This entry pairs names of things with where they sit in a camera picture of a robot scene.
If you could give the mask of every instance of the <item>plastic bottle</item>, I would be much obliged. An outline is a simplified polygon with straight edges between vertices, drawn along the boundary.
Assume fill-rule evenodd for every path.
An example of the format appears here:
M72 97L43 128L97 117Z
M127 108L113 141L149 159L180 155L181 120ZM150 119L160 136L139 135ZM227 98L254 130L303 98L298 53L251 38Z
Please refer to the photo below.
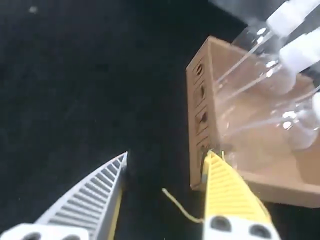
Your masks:
M219 77L216 83L223 86L222 81L252 54L258 57L270 55L268 59L271 60L284 46L288 36L304 22L305 17L319 4L320 0L286 1L268 17L266 22L248 26L232 43L233 46L248 52L240 59L230 57L228 64L234 65Z
M237 70L233 73L236 78L229 82L230 85L236 85L232 86L232 91L228 94L220 94L218 104L235 98L254 85L258 85L260 90L266 93L288 93L296 84L297 73L320 61L319 40L320 27L308 34L302 34L281 48L277 58L260 57L254 65L251 64L249 69L245 69L245 74Z
M232 139L235 135L254 130L263 132L270 126L283 131L292 150L309 148L317 139L320 128L320 93L302 102L290 102L269 112L259 112L247 124L230 129L222 138Z

